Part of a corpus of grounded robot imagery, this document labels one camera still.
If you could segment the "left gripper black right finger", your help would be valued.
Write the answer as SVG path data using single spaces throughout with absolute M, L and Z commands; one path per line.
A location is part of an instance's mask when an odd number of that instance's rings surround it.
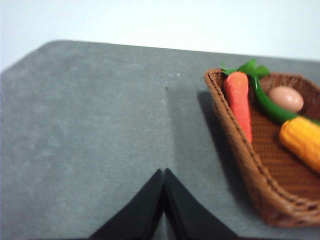
M 236 240 L 238 235 L 202 206 L 170 169 L 164 171 L 165 214 L 177 240 Z

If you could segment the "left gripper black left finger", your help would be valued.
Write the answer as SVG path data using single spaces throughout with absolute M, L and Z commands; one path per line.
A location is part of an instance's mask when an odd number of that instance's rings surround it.
M 151 240 L 163 214 L 163 185 L 163 173 L 158 169 L 132 200 L 90 239 Z

